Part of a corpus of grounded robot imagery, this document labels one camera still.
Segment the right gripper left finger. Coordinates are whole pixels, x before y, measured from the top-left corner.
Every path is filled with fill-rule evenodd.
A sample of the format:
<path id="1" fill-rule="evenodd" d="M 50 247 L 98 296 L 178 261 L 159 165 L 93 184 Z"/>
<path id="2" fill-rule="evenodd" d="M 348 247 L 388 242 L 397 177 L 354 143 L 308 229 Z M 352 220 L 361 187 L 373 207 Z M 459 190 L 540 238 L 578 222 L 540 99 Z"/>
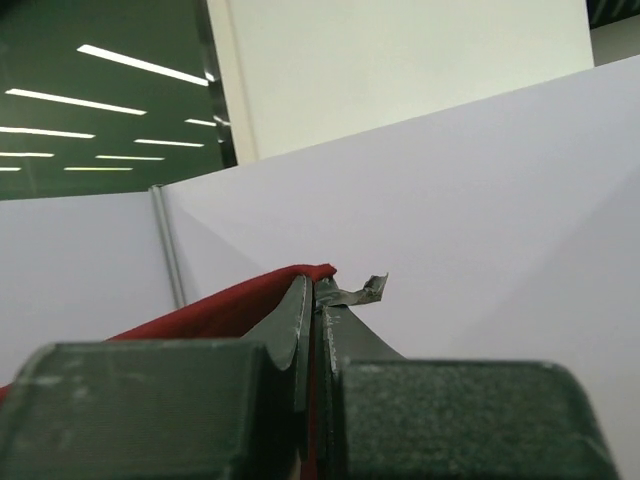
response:
<path id="1" fill-rule="evenodd" d="M 287 479 L 309 451 L 313 283 L 238 339 L 57 343 L 1 408 L 5 479 Z"/>

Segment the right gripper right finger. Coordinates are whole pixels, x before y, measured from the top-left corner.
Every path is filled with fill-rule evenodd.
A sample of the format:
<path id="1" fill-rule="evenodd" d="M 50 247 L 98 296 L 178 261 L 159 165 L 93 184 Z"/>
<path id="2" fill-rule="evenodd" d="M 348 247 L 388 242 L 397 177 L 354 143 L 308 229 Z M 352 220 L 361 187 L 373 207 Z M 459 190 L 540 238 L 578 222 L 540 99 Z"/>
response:
<path id="1" fill-rule="evenodd" d="M 321 479 L 616 479 L 589 398 L 542 361 L 410 360 L 354 313 L 356 292 L 315 287 L 315 447 Z"/>

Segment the dark red t shirt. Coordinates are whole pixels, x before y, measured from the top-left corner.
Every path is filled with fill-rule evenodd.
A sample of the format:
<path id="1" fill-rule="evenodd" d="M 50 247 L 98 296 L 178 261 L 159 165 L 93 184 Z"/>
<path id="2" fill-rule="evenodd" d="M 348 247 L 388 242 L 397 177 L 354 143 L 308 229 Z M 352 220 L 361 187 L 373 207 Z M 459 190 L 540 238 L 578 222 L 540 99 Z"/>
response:
<path id="1" fill-rule="evenodd" d="M 331 278 L 329 264 L 297 264 L 245 280 L 192 304 L 109 337 L 108 341 L 239 338 L 271 313 L 293 281 Z"/>

